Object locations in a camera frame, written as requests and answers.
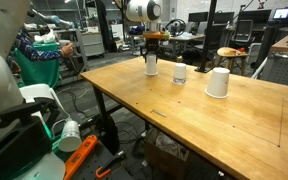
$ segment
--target cardboard box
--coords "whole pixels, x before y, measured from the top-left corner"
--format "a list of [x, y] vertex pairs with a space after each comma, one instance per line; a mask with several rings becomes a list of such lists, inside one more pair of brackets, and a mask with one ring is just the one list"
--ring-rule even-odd
[[158, 135], [159, 131], [154, 129], [146, 136], [144, 141], [145, 160], [153, 166], [153, 168], [158, 168], [169, 175], [171, 179], [185, 179], [190, 164], [190, 151], [186, 150], [184, 160], [163, 151], [155, 146]]

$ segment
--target white cabinet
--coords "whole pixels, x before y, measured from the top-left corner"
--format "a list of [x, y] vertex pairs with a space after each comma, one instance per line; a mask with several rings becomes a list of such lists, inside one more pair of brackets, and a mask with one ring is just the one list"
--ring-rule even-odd
[[82, 33], [82, 42], [86, 56], [103, 55], [105, 52], [102, 35], [99, 32]]

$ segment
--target wall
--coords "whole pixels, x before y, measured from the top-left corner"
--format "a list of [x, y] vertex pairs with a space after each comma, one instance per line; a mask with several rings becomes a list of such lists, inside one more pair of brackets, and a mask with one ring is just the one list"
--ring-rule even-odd
[[[223, 12], [234, 11], [235, 15], [239, 12], [241, 5], [247, 5], [251, 0], [217, 0], [216, 11]], [[185, 22], [188, 20], [188, 13], [209, 11], [211, 0], [182, 0], [177, 2], [176, 18]], [[275, 8], [288, 6], [288, 0], [267, 0], [265, 9], [272, 9], [271, 16]], [[246, 10], [256, 10], [258, 8], [258, 0], [254, 0]]]
[[177, 9], [178, 9], [177, 0], [170, 0], [170, 19], [175, 19], [177, 17]]

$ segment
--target shelf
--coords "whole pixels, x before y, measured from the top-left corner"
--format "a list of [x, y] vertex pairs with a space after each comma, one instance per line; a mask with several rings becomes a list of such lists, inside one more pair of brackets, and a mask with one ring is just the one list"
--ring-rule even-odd
[[78, 11], [78, 9], [39, 9], [38, 11], [41, 12], [52, 12], [52, 11], [57, 11], [57, 12], [75, 12]]

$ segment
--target chair backrest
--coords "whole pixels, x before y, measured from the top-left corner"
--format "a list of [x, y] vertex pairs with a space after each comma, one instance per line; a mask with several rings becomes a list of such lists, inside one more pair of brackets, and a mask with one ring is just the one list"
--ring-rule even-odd
[[226, 28], [226, 24], [213, 24], [212, 30], [210, 33], [210, 43], [209, 43], [209, 50], [214, 50], [219, 48], [221, 35], [224, 29]]
[[232, 29], [224, 29], [221, 35], [219, 48], [229, 47], [234, 31]]
[[[39, 51], [54, 51], [58, 47], [56, 44], [45, 44], [34, 46]], [[28, 60], [18, 49], [14, 52], [16, 62], [21, 67], [21, 77], [26, 86], [33, 84], [47, 84], [55, 88], [59, 80], [58, 60], [37, 61]]]
[[239, 20], [233, 35], [235, 42], [249, 42], [252, 37], [253, 20]]
[[205, 29], [207, 28], [207, 21], [200, 22], [197, 29], [197, 34], [205, 34]]
[[185, 32], [191, 32], [192, 27], [196, 25], [195, 22], [187, 22], [185, 27]]

